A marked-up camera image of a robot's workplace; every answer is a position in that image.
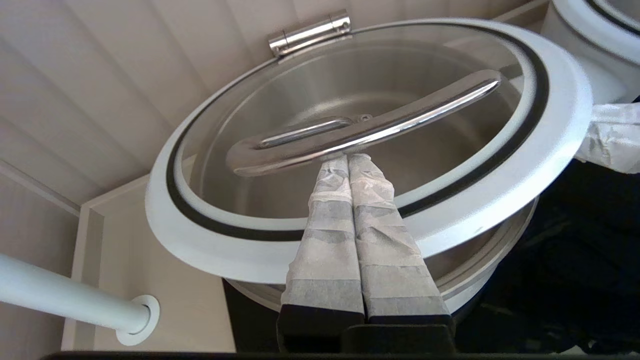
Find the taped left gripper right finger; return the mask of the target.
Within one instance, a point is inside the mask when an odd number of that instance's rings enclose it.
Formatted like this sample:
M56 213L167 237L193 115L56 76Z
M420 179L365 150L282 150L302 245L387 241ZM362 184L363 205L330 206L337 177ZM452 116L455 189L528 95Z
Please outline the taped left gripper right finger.
M394 187L363 153L348 159L366 317L375 325L455 326L394 203Z

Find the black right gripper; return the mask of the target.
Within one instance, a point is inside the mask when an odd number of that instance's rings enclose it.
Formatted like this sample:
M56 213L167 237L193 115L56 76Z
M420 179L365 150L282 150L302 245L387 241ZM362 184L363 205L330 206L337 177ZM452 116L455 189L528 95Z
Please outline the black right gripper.
M594 105L574 158L596 165L563 171L503 261L508 346L639 344L640 103Z

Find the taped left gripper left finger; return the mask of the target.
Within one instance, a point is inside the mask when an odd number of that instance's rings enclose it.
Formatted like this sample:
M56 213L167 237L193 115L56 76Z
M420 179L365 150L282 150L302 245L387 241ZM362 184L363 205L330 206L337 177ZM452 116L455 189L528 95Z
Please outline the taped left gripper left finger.
M323 162L301 243L286 274L278 316L282 351L339 351L365 323L348 158Z

